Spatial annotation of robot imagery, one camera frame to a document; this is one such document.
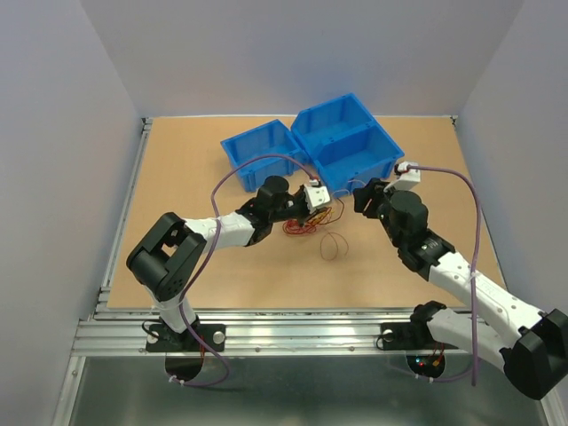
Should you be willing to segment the small blue plastic bin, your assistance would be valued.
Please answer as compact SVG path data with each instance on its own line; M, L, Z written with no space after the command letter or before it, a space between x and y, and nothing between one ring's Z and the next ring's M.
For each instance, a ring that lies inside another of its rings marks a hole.
M294 139L292 132L280 120L273 120L252 130L247 130L221 142L231 165L236 168L253 158L266 154L284 154L306 164L304 150ZM253 162L236 172L241 186L254 193L269 176L291 176L299 167L280 157Z

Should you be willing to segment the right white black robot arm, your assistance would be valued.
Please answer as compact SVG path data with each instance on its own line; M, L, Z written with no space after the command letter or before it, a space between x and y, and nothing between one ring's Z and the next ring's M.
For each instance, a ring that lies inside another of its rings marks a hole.
M414 192L371 179L353 192L354 210L381 222L401 263L471 310L464 318L430 301L408 325L419 346L448 343L502 371L526 397L541 400L567 375L567 316L523 302L476 270L428 227L429 211Z

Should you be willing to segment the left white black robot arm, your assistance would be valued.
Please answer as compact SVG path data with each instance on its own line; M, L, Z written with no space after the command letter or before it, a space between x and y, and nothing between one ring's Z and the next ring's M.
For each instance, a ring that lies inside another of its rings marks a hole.
M227 215L184 219L163 214L127 257L126 265L146 288L159 312L161 331L149 335L177 349L191 348L197 339L199 320L185 293L196 281L193 275L202 256L211 258L218 249L250 247L265 239L276 223L295 220L304 225L331 202L318 179L288 191L284 177L269 176L256 195Z

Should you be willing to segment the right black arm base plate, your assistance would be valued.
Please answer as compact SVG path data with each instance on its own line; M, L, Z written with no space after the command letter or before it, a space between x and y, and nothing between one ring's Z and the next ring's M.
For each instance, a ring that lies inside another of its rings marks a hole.
M375 346L382 351L441 350L442 343L433 339L430 331L412 322L386 322L380 326Z

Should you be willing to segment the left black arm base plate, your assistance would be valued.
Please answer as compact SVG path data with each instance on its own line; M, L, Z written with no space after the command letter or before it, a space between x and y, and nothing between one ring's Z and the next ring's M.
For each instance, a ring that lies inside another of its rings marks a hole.
M146 333L146 351L150 353L199 352L201 344L189 331L178 334L161 321L144 321L141 325ZM194 330L214 351L225 349L226 326L223 324L198 323Z

